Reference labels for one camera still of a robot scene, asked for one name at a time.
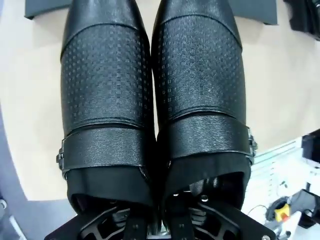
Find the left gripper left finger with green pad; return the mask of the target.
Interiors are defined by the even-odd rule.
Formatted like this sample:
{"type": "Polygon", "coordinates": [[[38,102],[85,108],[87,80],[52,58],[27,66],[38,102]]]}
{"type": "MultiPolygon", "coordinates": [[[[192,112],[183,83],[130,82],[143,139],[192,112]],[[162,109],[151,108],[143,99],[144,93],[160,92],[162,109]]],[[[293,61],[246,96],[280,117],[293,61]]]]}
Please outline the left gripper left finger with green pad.
{"type": "Polygon", "coordinates": [[[148,235],[147,207],[117,203],[91,209],[49,233],[46,240],[145,240],[148,235]]]}

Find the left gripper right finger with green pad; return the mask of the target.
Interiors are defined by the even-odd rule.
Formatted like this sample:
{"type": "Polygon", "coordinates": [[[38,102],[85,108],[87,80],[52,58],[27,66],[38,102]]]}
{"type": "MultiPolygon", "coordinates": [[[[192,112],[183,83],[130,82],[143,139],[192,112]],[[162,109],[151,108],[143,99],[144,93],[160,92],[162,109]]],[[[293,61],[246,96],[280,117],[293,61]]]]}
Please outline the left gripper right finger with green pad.
{"type": "Polygon", "coordinates": [[[237,208],[188,193],[171,197],[173,240],[273,240],[274,232],[237,208]]]}

